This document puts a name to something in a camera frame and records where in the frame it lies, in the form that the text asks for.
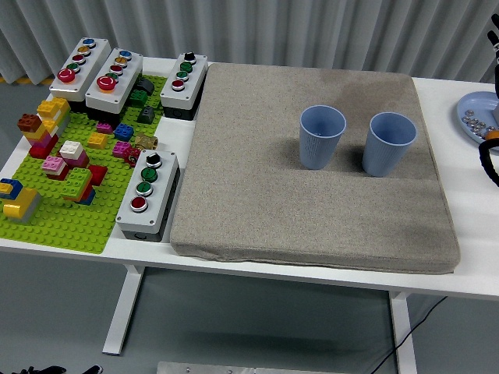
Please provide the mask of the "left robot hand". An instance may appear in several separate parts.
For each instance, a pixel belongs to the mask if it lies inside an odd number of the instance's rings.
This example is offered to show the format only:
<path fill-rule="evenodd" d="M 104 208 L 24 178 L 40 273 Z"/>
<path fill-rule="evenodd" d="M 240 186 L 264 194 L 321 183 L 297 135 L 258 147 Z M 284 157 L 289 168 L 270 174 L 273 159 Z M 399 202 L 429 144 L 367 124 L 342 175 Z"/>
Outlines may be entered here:
<path fill-rule="evenodd" d="M 103 367 L 100 365 L 93 365 L 87 370 L 83 372 L 83 374 L 102 374 Z M 48 366 L 45 369 L 35 369 L 33 366 L 28 367 L 27 369 L 21 369 L 19 374 L 65 374 L 67 373 L 66 368 L 52 365 Z"/>

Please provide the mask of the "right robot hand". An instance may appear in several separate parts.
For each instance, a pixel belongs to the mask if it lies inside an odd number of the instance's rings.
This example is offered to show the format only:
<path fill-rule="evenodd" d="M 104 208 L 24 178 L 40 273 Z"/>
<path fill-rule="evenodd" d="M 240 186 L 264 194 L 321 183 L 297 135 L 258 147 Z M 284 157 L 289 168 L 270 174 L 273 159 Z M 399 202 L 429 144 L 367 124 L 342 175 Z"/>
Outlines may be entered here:
<path fill-rule="evenodd" d="M 499 38 L 498 38 L 498 28 L 499 28 L 499 23 L 498 19 L 499 16 L 498 14 L 494 13 L 491 16 L 491 22 L 495 26 L 496 30 L 489 30 L 487 32 L 487 38 L 491 45 L 493 46 L 494 49 L 494 54 L 495 54 L 495 66 L 494 66 L 494 89 L 496 96 L 499 96 L 499 51 L 498 51 L 498 44 L 499 44 Z"/>

